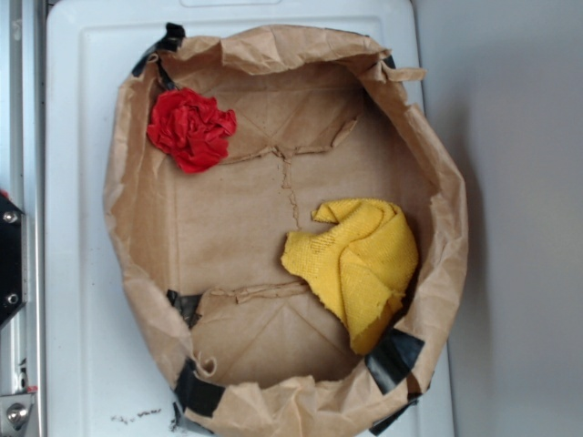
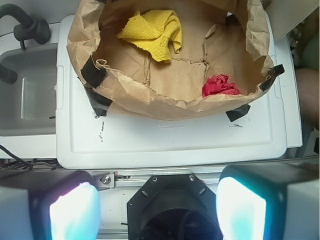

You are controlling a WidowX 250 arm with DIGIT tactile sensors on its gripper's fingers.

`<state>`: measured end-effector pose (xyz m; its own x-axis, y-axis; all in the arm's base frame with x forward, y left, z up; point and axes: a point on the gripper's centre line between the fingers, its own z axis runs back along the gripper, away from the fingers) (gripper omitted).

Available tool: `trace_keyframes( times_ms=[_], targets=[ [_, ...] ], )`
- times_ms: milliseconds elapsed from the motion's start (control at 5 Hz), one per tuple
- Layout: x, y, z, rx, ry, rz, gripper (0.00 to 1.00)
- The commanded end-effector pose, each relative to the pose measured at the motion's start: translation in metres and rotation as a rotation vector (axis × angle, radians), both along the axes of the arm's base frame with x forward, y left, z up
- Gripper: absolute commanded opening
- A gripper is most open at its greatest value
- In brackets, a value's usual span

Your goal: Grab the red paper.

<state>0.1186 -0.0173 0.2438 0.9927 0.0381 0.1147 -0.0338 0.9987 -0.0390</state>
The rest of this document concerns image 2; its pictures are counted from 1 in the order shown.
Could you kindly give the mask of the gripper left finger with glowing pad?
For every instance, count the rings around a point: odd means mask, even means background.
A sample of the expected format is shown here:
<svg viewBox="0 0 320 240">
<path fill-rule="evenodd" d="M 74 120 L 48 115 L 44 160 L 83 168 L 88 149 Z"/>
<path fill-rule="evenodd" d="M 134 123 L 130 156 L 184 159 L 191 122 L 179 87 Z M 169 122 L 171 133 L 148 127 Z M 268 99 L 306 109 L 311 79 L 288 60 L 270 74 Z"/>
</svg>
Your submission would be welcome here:
<svg viewBox="0 0 320 240">
<path fill-rule="evenodd" d="M 84 170 L 0 173 L 2 240 L 94 240 L 101 200 Z"/>
</svg>

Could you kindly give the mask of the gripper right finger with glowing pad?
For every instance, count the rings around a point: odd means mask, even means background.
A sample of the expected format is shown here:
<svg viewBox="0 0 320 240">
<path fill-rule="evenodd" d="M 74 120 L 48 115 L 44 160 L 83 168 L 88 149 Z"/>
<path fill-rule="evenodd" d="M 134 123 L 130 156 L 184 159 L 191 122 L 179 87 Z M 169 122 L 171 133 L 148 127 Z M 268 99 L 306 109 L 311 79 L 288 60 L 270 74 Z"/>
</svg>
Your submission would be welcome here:
<svg viewBox="0 0 320 240">
<path fill-rule="evenodd" d="M 228 165 L 216 189 L 216 214 L 227 240 L 318 240 L 319 166 Z"/>
</svg>

